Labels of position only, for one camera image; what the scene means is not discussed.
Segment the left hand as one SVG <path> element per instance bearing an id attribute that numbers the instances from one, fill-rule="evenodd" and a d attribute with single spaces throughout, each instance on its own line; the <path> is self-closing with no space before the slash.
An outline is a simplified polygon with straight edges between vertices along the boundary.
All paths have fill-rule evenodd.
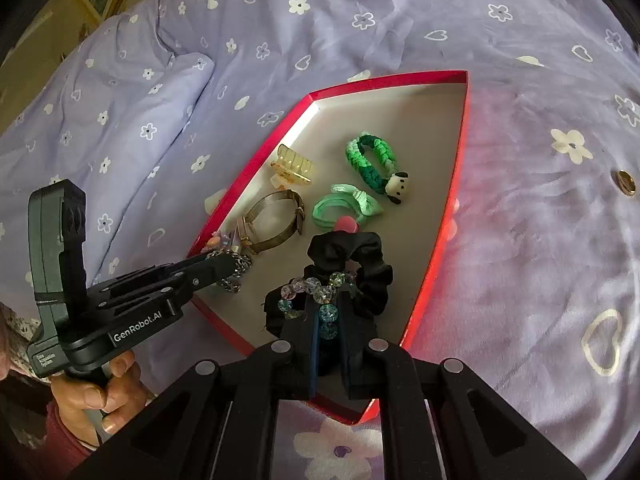
<path id="1" fill-rule="evenodd" d="M 88 411 L 102 411 L 101 427 L 114 434 L 140 413 L 149 400 L 149 390 L 142 384 L 141 368 L 132 350 L 111 360 L 112 377 L 105 388 L 92 382 L 81 382 L 64 374 L 50 379 L 58 414 L 65 428 L 82 444 L 96 448 L 99 434 Z"/>

